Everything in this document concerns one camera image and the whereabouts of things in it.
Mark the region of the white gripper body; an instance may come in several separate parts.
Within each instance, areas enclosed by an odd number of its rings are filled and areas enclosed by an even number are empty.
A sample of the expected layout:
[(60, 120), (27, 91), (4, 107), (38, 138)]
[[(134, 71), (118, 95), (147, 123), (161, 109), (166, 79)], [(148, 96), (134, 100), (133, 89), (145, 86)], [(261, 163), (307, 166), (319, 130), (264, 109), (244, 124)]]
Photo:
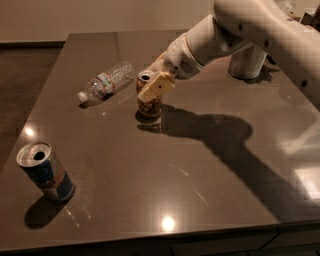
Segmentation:
[(179, 80), (188, 80), (204, 68), (192, 52), (188, 33), (181, 34), (168, 46), (163, 65)]

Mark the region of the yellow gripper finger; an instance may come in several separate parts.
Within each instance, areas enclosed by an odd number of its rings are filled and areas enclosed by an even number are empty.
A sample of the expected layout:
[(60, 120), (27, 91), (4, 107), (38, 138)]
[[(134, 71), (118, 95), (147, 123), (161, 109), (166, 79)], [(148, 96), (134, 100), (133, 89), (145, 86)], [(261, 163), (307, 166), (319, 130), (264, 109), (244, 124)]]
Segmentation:
[(175, 87), (175, 79), (167, 72), (141, 71), (138, 79), (144, 83), (138, 93), (142, 102), (150, 102)]
[(164, 72), (166, 70), (166, 67), (164, 65), (164, 58), (166, 56), (166, 53), (163, 52), (148, 68), (148, 71), (151, 72)]

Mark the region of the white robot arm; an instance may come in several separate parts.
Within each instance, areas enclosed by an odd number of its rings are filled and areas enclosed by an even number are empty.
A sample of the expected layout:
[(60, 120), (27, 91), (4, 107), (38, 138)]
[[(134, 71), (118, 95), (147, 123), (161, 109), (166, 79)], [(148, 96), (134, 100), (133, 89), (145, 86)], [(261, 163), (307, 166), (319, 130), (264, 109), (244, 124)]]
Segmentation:
[(320, 107), (320, 33), (290, 19), (274, 0), (215, 0), (214, 13), (173, 41), (146, 72), (138, 99), (149, 102), (215, 59), (256, 45)]

